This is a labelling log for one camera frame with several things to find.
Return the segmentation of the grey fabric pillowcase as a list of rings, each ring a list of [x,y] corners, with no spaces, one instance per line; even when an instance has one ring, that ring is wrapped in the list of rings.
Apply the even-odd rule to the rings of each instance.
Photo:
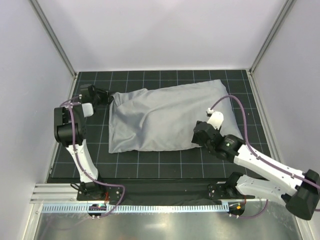
[[[227,89],[219,79],[112,95],[108,120],[108,151],[182,151],[192,143],[197,121],[206,122],[206,111],[223,114],[221,134],[242,134]]]

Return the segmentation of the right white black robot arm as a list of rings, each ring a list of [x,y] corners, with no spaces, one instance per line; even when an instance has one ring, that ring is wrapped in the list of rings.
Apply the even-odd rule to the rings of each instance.
[[[208,150],[220,160],[229,161],[260,175],[253,178],[233,172],[225,183],[213,183],[210,197],[216,200],[258,197],[278,203],[294,216],[311,220],[320,201],[320,175],[309,169],[293,169],[262,154],[241,138],[197,121],[192,143]]]

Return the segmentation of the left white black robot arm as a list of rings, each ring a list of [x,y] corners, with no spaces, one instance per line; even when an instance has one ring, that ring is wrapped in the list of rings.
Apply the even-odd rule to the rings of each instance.
[[[84,84],[78,95],[53,111],[54,138],[69,152],[79,172],[80,183],[72,183],[71,187],[80,196],[97,201],[104,198],[106,188],[99,183],[100,174],[89,153],[86,119],[95,114],[98,106],[108,106],[112,100],[109,90]]]

